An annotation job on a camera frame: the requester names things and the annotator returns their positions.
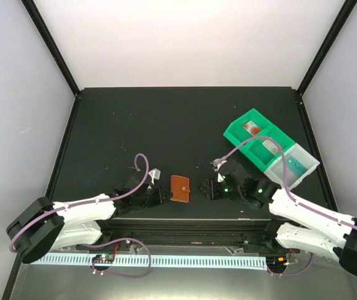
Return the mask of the brown leather card holder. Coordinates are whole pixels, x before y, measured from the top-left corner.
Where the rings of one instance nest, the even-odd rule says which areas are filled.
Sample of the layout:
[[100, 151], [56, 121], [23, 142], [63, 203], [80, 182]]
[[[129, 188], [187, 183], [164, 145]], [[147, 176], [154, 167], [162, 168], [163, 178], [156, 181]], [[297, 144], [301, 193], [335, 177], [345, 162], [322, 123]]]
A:
[[188, 177], [172, 175], [170, 180], [171, 200], [179, 203], [189, 203], [190, 180]]

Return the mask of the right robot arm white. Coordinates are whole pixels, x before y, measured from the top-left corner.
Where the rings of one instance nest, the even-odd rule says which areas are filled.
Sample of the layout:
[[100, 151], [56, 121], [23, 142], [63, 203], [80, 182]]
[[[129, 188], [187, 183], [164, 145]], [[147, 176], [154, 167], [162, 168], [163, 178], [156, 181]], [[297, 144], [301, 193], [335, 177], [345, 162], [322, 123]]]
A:
[[255, 179], [234, 159], [218, 163], [214, 170], [217, 177], [198, 186], [206, 199], [229, 198], [255, 209], [267, 207], [271, 214], [285, 218], [276, 230], [263, 235], [266, 250], [308, 251], [338, 262], [357, 277], [357, 216], [323, 208], [269, 179]]

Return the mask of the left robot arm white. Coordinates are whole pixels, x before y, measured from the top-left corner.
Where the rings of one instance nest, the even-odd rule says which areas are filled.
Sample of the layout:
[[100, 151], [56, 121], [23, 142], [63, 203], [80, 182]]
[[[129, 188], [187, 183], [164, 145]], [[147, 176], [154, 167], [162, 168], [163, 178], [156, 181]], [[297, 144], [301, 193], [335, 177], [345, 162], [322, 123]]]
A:
[[29, 264], [50, 251], [72, 246], [108, 248], [113, 235], [107, 229], [107, 220], [135, 209], [159, 206], [172, 196], [153, 172], [145, 180], [141, 176], [137, 172], [107, 193], [78, 201], [36, 199], [7, 227], [10, 250], [19, 255], [22, 263]]

